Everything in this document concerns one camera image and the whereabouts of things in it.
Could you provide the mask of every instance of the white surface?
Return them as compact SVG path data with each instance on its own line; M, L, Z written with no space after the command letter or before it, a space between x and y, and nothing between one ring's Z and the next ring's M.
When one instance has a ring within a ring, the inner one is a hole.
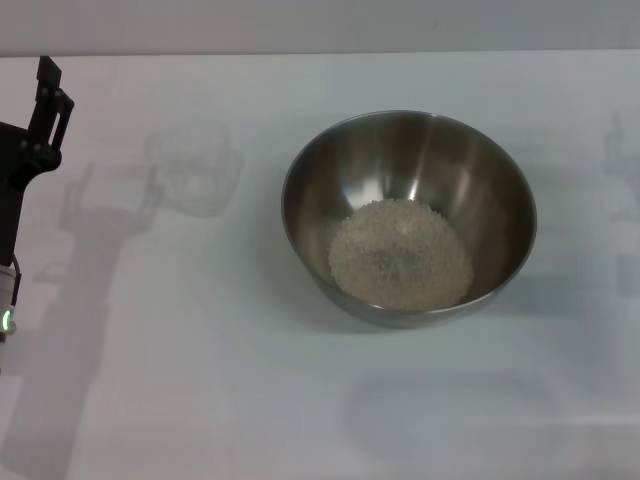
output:
M0 61L2 120L26 125L36 63ZM24 205L0 478L639 478L640 52L59 64L77 107ZM279 216L308 140L392 108L490 135L539 211L498 301L419 331L335 308ZM230 203L141 211L147 137L198 118L244 159Z
M3 0L0 54L640 48L629 0Z

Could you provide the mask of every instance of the metal bowl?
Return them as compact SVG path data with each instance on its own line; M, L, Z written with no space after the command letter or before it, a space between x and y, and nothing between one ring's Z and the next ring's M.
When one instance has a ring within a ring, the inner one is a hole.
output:
M386 198L426 203L456 230L474 280L451 308L398 310L343 292L329 245L354 210ZM347 312L388 327L416 327L491 299L524 265L536 234L529 185L495 142L450 118L389 111L351 118L314 138L294 160L282 191L291 245L322 291Z

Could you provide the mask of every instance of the bowl rim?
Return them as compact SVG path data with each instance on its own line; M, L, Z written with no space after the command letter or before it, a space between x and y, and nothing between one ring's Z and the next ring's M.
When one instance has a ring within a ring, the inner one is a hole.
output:
M298 248L296 247L295 243L293 242L292 236L291 236L291 232L289 231L289 226L287 225L287 221L285 218L285 196L286 196L286 190L287 190L287 185L289 184L289 177L291 176L291 173L293 171L293 169L295 168L295 166L298 164L298 162L300 161L301 157L303 156L303 154L309 149L309 147L315 143L316 140L318 140L320 137L324 136L325 134L347 124L347 123L351 123L354 122L356 120L365 118L365 117L372 117L372 116L382 116L382 115L389 115L389 114L401 114L401 113L408 113L411 115L418 115L418 116L423 116L423 117L429 117L429 118L442 118L448 122L451 122L453 124L456 124L462 128L466 128L474 133L476 133L477 135L480 135L481 137L483 137L485 140L487 140L493 147L495 147L499 152L501 152L506 158L508 158L512 165L515 167L517 174L520 176L520 178L523 180L524 185L526 187L526 195L529 197L529 200L531 202L531 207L533 209L533 234L531 235L531 239L529 240L529 245L527 246L527 252L525 253L525 255L522 257L522 260L520 261L520 263L518 264L518 267L511 273L511 275L509 275L505 280L502 281L502 283L500 283L497 287L495 287L493 290L491 290L488 293L485 293L484 295L478 297L478 298L474 298L473 300L469 300L468 302L464 302L464 303L459 303L457 305L454 305L452 307L447 307L447 308L440 308L440 309L434 309L434 310L409 310L409 309L402 309L402 308L389 308L389 307L383 307L381 305L376 305L374 303L369 303L365 300L362 300L358 297L355 297L353 295L351 295L348 292L345 292L344 290L342 290L338 285L332 284L330 282L328 282L327 280L325 280L321 275L319 275L315 269L313 267L311 267L308 262L300 255L300 252L298 251ZM456 312L459 312L460 310L466 309L467 307L471 307L473 305L478 305L486 300L488 300L489 298L491 298L492 296L495 296L500 290L502 290L509 282L511 282L511 280L513 280L513 278L520 273L520 270L522 270L522 267L524 267L525 263L527 263L527 260L529 259L529 256L531 255L531 252L533 250L533 245L535 243L536 240L536 236L538 233L538 210L536 207L536 202L535 202L535 197L533 195L533 191L531 190L531 186L529 185L529 182L527 181L527 177L524 175L524 172L522 171L522 169L520 168L520 166L518 165L518 163L513 159L513 157L511 155L509 155L509 153L502 148L497 142L495 142L493 139L491 139L489 136L485 135L484 133L482 133L480 130L475 129L474 127L461 122L460 120L456 120L454 118L451 117L447 117L446 115L440 115L437 113L431 113L431 112L424 112L424 111L420 111L420 110L378 110L375 112L369 112L369 113L363 113L360 115L355 115L353 117L349 117L345 120L342 120L334 125L331 125L328 128L325 128L322 132L320 132L319 134L317 134L315 137L313 137L309 142L307 142L307 144L302 148L302 150L300 150L300 152L298 152L298 154L295 156L295 158L293 159L293 162L291 162L291 165L289 166L289 169L287 170L287 174L284 177L284 182L282 184L282 192L280 195L280 215L282 218L282 224L284 226L284 231L285 234L287 235L287 240L289 241L289 245L291 245L291 248L293 248L293 251L295 252L296 256L298 257L298 259L302 262L302 264L305 266L305 268L307 269L308 272L311 273L311 275L317 280L322 282L324 285L335 289L336 291L338 291L339 293L341 293L342 295L345 295L346 297L348 297L349 299L360 303L363 306L366 307L370 307L376 310L380 310L381 312L384 313L388 313L388 314L393 314L393 315L404 315L404 316L410 316L410 315L443 315L443 314L453 314Z

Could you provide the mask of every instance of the uncooked rice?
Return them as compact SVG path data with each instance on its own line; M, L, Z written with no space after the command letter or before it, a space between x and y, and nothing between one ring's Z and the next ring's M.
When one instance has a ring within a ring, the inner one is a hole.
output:
M329 247L331 275L345 292L387 308L456 305L471 285L471 259L428 205L383 200L345 219Z

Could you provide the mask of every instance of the white table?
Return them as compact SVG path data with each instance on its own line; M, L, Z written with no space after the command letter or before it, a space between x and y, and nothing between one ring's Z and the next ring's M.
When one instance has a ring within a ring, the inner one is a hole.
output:
M640 52L57 60L76 109L22 214L0 478L639 478ZM0 120L36 66L0 60ZM384 109L473 125L531 183L534 252L478 314L368 327L285 239L295 154ZM244 161L230 203L141 212L147 137L193 119Z

